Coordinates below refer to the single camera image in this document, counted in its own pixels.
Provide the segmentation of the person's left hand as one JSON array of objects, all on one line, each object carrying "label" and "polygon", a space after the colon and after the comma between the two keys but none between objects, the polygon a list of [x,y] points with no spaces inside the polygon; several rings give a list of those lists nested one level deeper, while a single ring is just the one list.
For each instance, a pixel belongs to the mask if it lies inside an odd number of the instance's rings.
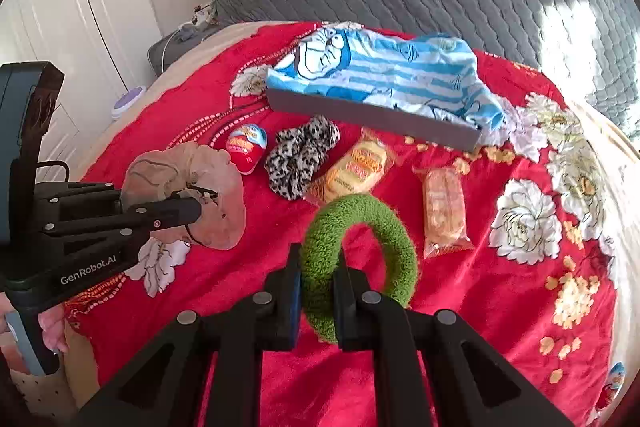
[{"label": "person's left hand", "polygon": [[[5,293],[1,294],[1,325],[0,333],[9,334],[9,326],[6,316],[14,310]],[[42,330],[44,345],[53,352],[66,352],[68,344],[65,337],[65,310],[62,303],[43,311],[38,315],[38,323]]]}]

